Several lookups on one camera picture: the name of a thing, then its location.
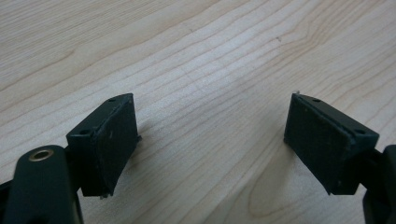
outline screw hole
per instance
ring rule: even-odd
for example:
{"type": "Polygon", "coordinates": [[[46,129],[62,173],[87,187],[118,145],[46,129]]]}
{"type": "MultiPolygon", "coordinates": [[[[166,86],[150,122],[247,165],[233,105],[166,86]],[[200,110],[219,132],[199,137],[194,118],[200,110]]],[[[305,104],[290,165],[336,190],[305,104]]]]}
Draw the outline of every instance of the screw hole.
{"type": "Polygon", "coordinates": [[[89,133],[90,132],[90,130],[87,130],[87,129],[85,129],[85,130],[82,130],[81,132],[79,132],[80,134],[87,134],[87,133],[89,133]]]}
{"type": "Polygon", "coordinates": [[[39,150],[37,152],[32,153],[32,155],[30,155],[29,161],[43,161],[49,158],[50,156],[52,156],[52,154],[53,154],[53,150],[51,149],[39,150]]]}
{"type": "Polygon", "coordinates": [[[359,134],[365,134],[366,133],[364,130],[360,130],[360,129],[355,129],[355,132],[359,133],[359,134]]]}

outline wooden table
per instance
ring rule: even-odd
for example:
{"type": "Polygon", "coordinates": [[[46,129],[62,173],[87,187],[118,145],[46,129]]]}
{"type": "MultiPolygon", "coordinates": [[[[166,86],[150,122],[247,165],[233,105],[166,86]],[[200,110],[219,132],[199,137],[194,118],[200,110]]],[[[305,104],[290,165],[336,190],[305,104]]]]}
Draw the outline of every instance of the wooden table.
{"type": "Polygon", "coordinates": [[[2,1],[0,182],[134,94],[144,140],[86,223],[363,223],[283,143],[312,95],[396,143],[396,2],[2,1]]]}

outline black mount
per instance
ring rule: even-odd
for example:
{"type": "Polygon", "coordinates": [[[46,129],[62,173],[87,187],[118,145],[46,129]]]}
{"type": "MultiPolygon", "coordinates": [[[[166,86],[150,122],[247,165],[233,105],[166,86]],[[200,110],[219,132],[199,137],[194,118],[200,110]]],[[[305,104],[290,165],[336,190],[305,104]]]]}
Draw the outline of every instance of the black mount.
{"type": "Polygon", "coordinates": [[[319,99],[294,93],[287,143],[327,192],[353,195],[367,188],[367,224],[396,223],[396,145],[375,150],[379,134],[319,99]]]}
{"type": "Polygon", "coordinates": [[[141,137],[131,93],[108,99],[66,136],[20,157],[0,186],[0,223],[83,223],[77,191],[107,197],[141,137]]]}

